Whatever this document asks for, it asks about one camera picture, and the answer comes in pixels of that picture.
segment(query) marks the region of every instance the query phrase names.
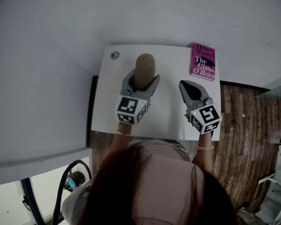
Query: black cable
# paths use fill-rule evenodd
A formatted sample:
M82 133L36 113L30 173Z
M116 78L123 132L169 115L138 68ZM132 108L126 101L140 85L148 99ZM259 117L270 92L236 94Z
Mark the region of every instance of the black cable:
M81 160L76 160L76 161L72 162L66 168L66 170L64 171L64 173L61 176L59 187L58 187L56 203L55 203L55 208L54 208L53 218L52 218L52 225L58 224L58 218L59 218L59 214L60 214L60 205L61 205L61 196L62 196L62 192L64 190L63 189L64 185L66 183L67 175L68 175L69 171L79 163L85 166L85 168L86 168L86 170L88 171L88 174L89 174L89 179L92 178L92 174L90 173L89 167Z
M275 222L266 223L265 225L272 224L272 223L278 223L278 222L281 222L281 219L280 219L280 220L278 220L278 221L275 221Z
M272 192L279 192L279 193L281 193L281 191L279 191L279 190L273 190Z
M277 183L275 176L273 176L273 178L275 179L276 184L281 188L281 186Z

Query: fiducial marker cube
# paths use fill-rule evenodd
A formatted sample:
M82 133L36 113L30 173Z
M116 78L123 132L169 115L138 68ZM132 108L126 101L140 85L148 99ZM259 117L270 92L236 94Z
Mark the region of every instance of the fiducial marker cube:
M191 111L191 123L201 134L215 130L221 120L221 113L214 103Z
M115 107L118 121L134 125L138 124L147 111L147 100L118 95Z

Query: wrist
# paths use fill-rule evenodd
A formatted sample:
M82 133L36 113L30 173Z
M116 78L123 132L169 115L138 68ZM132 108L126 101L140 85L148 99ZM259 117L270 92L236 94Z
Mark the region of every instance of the wrist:
M132 130L132 125L131 124L127 124L127 123L123 123L121 122L119 127L118 127L118 131L123 133L123 134L131 134L131 130Z
M211 147L212 146L211 137L212 137L211 132L200 134L198 147L204 147L204 148Z

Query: bracelet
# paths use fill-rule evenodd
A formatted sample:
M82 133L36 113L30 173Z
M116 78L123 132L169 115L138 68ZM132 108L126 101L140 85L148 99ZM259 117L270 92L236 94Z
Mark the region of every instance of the bracelet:
M118 133L118 134L121 134L121 135L125 135L125 136L128 136L128 137L131 137L130 134L123 134L123 133L119 132L118 130L117 130L117 133Z
M199 147L199 146L197 146L197 149L198 150L213 150L214 146L211 146L211 147Z

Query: pink book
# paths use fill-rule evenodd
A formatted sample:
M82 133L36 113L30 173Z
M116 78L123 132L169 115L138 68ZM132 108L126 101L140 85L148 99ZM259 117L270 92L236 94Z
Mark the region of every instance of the pink book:
M215 49L194 43L190 75L213 81L215 78Z

